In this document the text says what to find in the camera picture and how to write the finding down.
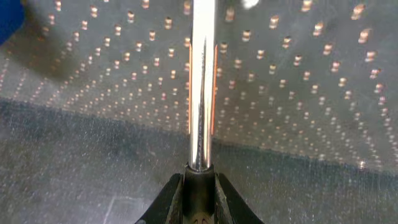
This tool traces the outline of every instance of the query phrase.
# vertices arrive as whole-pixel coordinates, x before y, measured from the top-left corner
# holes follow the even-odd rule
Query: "dark gray floor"
[[[0,101],[0,223],[134,223],[187,160],[188,139]],[[266,223],[397,223],[398,178],[214,143]]]

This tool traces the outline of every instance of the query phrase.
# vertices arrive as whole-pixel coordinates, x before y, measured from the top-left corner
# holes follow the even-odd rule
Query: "blue object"
[[[0,45],[23,23],[24,8],[19,0],[0,0]]]

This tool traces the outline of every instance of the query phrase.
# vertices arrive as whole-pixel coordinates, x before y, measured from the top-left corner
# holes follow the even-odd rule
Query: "metallic tube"
[[[190,158],[194,170],[211,166],[211,132],[215,87],[216,0],[193,1],[190,52]]]

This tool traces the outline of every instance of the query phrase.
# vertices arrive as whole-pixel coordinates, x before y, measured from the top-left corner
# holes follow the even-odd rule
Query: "perforated surface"
[[[398,2],[243,3],[219,2],[215,138],[396,172]],[[0,96],[186,132],[190,6],[27,1]]]

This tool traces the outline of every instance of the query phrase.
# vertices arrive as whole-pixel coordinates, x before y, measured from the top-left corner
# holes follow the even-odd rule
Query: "textured surface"
[[[0,223],[133,223],[187,161],[188,138],[0,101]],[[396,223],[398,178],[256,148],[213,145],[266,223]]]
[[[216,135],[396,172],[397,1],[220,1]],[[190,1],[24,1],[0,96],[187,131]]]

